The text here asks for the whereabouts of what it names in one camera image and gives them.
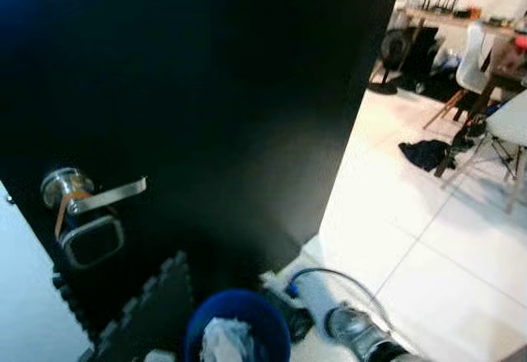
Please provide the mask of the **white tissue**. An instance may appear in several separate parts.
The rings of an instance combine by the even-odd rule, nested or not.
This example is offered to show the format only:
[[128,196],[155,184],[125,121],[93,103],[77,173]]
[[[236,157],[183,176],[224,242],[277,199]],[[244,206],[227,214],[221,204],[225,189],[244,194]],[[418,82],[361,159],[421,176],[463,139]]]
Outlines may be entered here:
[[251,326],[237,319],[212,319],[203,329],[200,362],[256,362]]

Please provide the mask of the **blue waste bin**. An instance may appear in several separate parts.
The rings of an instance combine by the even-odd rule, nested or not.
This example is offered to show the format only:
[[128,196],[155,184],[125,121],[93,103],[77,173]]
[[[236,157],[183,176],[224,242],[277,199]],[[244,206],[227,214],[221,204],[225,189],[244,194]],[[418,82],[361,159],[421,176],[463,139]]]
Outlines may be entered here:
[[266,351],[267,362],[290,362],[292,340],[285,318],[263,295],[230,288],[201,303],[189,318],[180,362],[200,362],[204,328],[213,319],[237,319],[250,326],[254,340]]

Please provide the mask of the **black foam puzzle mat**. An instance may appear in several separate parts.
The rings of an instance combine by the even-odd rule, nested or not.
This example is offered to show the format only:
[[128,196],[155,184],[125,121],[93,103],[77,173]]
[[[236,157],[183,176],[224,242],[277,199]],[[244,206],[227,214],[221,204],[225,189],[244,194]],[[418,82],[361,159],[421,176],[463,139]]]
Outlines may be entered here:
[[58,269],[53,270],[50,283],[89,339],[76,362],[144,362],[152,350],[180,355],[194,312],[186,252],[163,261],[158,272],[127,299],[99,302],[83,298]]

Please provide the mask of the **dark clothing heap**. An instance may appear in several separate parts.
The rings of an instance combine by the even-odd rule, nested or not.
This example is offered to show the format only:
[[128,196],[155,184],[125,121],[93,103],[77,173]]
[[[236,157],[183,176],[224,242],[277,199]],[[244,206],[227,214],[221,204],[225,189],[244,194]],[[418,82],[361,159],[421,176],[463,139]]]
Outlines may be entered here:
[[451,144],[432,139],[414,143],[400,142],[398,148],[407,161],[428,173],[440,166],[441,162],[447,158]]

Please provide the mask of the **black silver-rimmed door lock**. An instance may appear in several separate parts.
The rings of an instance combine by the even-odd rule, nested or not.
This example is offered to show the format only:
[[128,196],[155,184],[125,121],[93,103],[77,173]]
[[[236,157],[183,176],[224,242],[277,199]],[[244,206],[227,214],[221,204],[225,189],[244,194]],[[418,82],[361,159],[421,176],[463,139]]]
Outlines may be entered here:
[[120,252],[125,245],[124,227],[113,215],[65,219],[58,242],[68,264],[84,271]]

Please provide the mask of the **black floor fan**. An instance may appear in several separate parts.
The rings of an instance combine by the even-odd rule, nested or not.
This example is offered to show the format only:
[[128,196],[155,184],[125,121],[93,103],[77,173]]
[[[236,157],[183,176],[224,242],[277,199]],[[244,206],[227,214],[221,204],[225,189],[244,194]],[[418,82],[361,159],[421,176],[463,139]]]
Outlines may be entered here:
[[366,85],[368,91],[377,95],[396,95],[400,87],[415,89],[419,75],[404,70],[408,58],[417,46],[417,36],[421,27],[388,30],[381,40],[380,68],[375,70]]

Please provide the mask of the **black bag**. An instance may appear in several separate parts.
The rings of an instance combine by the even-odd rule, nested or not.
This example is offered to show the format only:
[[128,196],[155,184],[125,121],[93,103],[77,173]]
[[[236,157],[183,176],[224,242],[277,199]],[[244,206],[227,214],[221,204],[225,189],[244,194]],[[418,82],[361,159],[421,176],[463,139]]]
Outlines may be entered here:
[[419,30],[395,83],[402,91],[446,102],[459,89],[455,82],[459,60],[450,58],[437,34],[436,27]]

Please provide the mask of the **white chair with wooden legs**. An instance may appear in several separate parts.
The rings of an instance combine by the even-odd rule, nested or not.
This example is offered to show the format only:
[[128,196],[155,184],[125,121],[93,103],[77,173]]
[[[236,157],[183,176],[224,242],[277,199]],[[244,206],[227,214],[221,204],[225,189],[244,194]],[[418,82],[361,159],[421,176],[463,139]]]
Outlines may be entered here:
[[444,103],[443,109],[433,114],[425,122],[422,129],[429,128],[430,125],[441,115],[449,113],[459,105],[459,102],[471,92],[471,94],[482,94],[488,83],[488,73],[485,72],[481,62],[484,53],[484,41],[486,31],[482,22],[471,22],[467,26],[467,35],[464,39],[464,56],[459,62],[458,69],[455,70],[455,82],[458,83],[458,90]]

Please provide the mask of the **wooden desk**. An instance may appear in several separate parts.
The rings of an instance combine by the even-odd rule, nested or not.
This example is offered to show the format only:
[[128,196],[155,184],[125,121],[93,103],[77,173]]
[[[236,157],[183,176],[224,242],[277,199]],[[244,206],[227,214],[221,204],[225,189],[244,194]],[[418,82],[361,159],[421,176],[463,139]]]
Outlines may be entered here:
[[447,25],[464,28],[468,27],[472,23],[479,23],[482,25],[487,35],[522,35],[522,32],[515,30],[515,28],[511,26],[493,25],[486,23],[483,20],[464,19],[464,17],[454,17],[452,15],[445,15],[445,13],[441,12],[429,12],[429,10],[422,10],[406,6],[396,7],[395,12],[398,16],[405,16],[408,24],[411,26]]

